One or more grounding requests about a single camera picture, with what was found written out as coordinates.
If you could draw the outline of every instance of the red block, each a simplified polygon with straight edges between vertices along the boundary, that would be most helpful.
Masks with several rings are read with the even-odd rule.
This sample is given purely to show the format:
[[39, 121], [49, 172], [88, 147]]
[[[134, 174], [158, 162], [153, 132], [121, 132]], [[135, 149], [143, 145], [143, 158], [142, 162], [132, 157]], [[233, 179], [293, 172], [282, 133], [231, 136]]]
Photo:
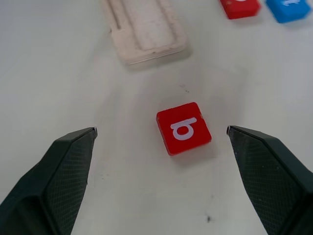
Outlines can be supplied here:
[[171, 156], [212, 140], [195, 102], [158, 112], [156, 121]]
[[229, 19], [256, 16], [261, 8], [257, 0], [220, 0]]

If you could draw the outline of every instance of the blue cube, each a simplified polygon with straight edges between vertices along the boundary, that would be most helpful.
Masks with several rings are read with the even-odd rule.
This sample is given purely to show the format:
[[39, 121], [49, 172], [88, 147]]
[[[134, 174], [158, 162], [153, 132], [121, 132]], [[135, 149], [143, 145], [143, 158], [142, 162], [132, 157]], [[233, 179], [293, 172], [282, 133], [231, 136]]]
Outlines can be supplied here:
[[305, 0], [267, 0], [266, 4], [279, 23], [303, 19], [311, 11]]

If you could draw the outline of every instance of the red block with white letter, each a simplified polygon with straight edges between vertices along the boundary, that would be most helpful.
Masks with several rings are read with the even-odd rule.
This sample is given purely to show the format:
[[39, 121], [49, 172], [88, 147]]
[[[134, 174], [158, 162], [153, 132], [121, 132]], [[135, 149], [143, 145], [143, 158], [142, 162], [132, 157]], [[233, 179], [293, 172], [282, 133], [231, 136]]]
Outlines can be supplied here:
[[220, 0], [229, 19], [256, 16], [261, 8], [258, 0]]
[[171, 156], [212, 140], [195, 102], [158, 112], [156, 121]]

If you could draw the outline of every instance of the letter block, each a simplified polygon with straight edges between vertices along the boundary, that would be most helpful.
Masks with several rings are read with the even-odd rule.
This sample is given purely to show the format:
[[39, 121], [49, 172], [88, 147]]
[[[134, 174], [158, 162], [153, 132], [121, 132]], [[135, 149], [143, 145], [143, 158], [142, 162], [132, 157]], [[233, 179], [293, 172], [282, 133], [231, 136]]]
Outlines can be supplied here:
[[279, 23], [303, 19], [311, 12], [305, 0], [267, 0], [266, 4]]
[[258, 0], [220, 0], [227, 17], [232, 19], [256, 16], [261, 8]]
[[195, 102], [158, 112], [156, 121], [171, 156], [212, 140]]

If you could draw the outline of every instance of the letter b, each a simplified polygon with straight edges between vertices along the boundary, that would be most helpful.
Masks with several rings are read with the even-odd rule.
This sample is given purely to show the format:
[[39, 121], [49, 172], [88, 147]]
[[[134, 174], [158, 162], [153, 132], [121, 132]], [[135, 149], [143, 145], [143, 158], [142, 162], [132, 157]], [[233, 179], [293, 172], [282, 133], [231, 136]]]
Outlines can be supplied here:
[[[197, 119], [193, 117], [193, 118], [186, 119], [184, 121], [180, 121], [180, 122], [172, 124], [171, 129], [173, 130], [173, 135], [175, 139], [179, 141], [185, 141], [187, 139], [190, 139], [194, 134], [194, 129], [192, 128], [190, 124], [195, 123], [196, 121]], [[181, 135], [177, 132], [177, 130], [184, 126], [188, 128], [188, 132], [186, 134]]]

